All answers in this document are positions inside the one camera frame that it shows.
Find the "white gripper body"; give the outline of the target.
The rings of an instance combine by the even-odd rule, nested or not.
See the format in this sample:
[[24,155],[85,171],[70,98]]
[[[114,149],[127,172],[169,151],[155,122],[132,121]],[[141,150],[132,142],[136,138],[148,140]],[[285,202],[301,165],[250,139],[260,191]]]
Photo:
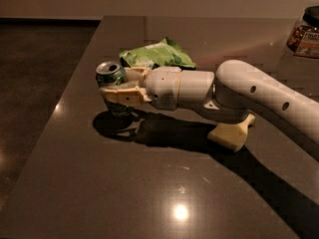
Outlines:
[[177,84],[180,73],[179,67],[158,67],[147,75],[147,95],[154,108],[165,111],[174,111],[177,108]]

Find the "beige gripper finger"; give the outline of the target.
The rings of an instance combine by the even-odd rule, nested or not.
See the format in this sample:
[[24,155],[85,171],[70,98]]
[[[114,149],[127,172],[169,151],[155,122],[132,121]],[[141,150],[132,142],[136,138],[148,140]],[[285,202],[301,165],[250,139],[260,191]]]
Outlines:
[[148,67],[125,67],[125,71],[128,82],[138,82],[142,84],[152,70]]
[[100,88],[100,93],[105,100],[111,103],[134,108],[152,101],[152,98],[147,94],[147,90],[138,86],[127,89],[111,89],[103,87]]

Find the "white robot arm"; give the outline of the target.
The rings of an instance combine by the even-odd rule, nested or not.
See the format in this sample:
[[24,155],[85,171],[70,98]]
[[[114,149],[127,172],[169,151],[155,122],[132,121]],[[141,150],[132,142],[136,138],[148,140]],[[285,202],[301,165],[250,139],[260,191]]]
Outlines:
[[228,60],[215,72],[114,63],[101,64],[97,72],[124,75],[122,82],[100,86],[104,100],[134,108],[148,103],[158,110],[194,111],[217,123],[207,138],[233,151],[245,144],[254,114],[298,143],[319,144],[319,104],[242,61]]

